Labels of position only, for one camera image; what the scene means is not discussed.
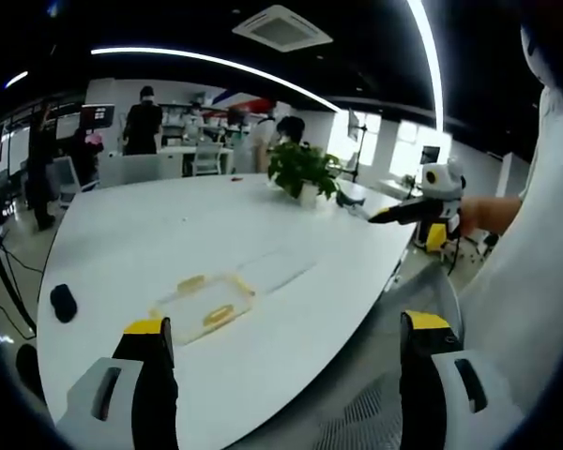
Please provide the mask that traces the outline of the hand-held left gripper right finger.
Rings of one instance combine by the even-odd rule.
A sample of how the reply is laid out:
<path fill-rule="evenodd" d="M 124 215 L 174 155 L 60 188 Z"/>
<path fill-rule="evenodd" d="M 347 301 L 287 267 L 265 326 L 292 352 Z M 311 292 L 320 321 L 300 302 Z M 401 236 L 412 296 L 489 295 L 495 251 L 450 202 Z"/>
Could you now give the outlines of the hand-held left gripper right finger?
<path fill-rule="evenodd" d="M 522 423 L 510 387 L 442 317 L 401 315 L 402 449 L 497 449 Z"/>

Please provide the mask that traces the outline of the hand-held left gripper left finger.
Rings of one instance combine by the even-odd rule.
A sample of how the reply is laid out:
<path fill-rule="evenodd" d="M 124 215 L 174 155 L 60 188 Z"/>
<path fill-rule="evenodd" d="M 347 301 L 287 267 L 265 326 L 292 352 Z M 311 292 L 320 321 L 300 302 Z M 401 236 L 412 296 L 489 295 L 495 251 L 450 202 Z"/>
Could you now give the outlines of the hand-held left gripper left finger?
<path fill-rule="evenodd" d="M 134 322 L 71 386 L 56 429 L 73 449 L 176 449 L 171 321 Z"/>

